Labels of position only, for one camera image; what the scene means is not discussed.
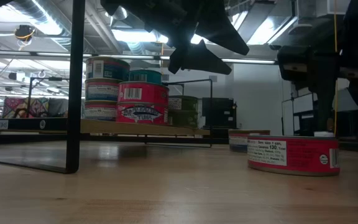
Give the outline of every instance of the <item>wooden shelf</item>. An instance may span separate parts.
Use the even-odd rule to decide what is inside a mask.
[[[97,121],[90,119],[81,120],[81,133],[209,135],[209,131],[203,129],[177,128],[151,124]]]
[[[25,131],[38,133],[67,132],[67,118],[0,119],[0,123],[3,123],[3,128],[0,128],[0,131]],[[82,119],[81,133],[209,135],[209,130]]]

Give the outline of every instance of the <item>ceiling duct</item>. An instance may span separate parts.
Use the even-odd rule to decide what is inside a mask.
[[[50,0],[15,0],[8,6],[26,16],[44,34],[61,36],[52,40],[67,51],[71,50],[71,21]],[[92,46],[85,42],[84,52],[92,51]]]

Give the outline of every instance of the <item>metal shelf frame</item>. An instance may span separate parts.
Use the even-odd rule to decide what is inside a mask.
[[[71,52],[70,52],[70,82],[68,91],[68,110],[69,115],[67,118],[67,145],[66,145],[66,163],[65,167],[46,166],[42,164],[13,164],[11,162],[0,161],[0,164],[7,164],[19,167],[29,167],[33,169],[47,170],[58,172],[61,174],[72,174],[78,170],[80,160],[80,123],[81,123],[81,89],[82,89],[82,64],[83,64],[83,47],[84,47],[84,23],[85,23],[85,1],[86,0],[73,0],[73,23],[71,25]],[[10,1],[0,1],[0,6],[9,3]],[[23,119],[18,120],[22,126]]]

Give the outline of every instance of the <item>nutrition label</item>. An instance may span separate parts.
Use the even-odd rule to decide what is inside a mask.
[[[287,165],[287,142],[248,140],[248,160],[271,165]]]
[[[229,144],[246,146],[248,143],[248,138],[245,136],[229,136]]]
[[[181,99],[176,99],[176,98],[169,99],[168,109],[181,110]]]
[[[89,85],[88,94],[118,95],[118,86],[111,85]]]
[[[117,116],[117,109],[115,108],[86,108],[86,118],[115,118]]]

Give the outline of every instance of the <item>ceiling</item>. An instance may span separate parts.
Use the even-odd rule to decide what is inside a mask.
[[[42,0],[42,2],[51,4],[53,6],[53,15],[59,15],[59,18],[65,20],[68,23],[66,25],[71,27],[72,0]],[[277,52],[272,50],[266,42],[291,18],[291,0],[263,1],[263,4],[258,3],[258,0],[225,0],[224,2],[230,19],[246,11],[246,17],[239,24],[238,32],[244,41],[248,42],[250,52],[245,57],[214,43],[208,43],[207,48],[221,58],[274,60]],[[120,54],[131,54],[125,42],[115,39],[110,28],[111,19],[109,16],[106,16],[106,11],[100,5],[99,0],[87,0],[87,3],[86,11],[89,12],[85,19],[85,43],[88,46],[87,50],[96,54],[117,54],[117,52]],[[26,17],[18,16],[16,12],[9,10],[7,7],[0,8],[0,50],[18,50],[20,48],[22,44],[12,35],[19,25],[32,26],[32,23]],[[115,23],[115,26],[122,27],[125,24],[119,21]],[[103,32],[103,29],[109,31],[110,37]],[[45,34],[42,32],[38,33],[37,31],[31,43],[23,47],[22,50],[33,52],[68,52],[66,48],[53,39],[43,36]],[[162,48],[163,55],[170,55],[174,51],[174,49],[162,43],[143,42],[143,45],[147,54],[160,54]],[[8,64],[6,72],[1,72]],[[45,74],[45,77],[68,78],[69,68],[70,63],[68,61],[24,60],[15,59],[14,57],[0,58],[0,98],[4,97],[4,95],[27,95],[29,89],[28,77],[30,76],[42,77]],[[11,72],[24,73],[27,78],[22,81],[10,80],[8,76]],[[32,94],[51,95],[47,91],[47,85],[50,88],[58,86],[62,90],[55,94],[55,96],[67,97],[65,91],[68,91],[68,83],[64,81],[48,82],[44,80],[33,89]]]

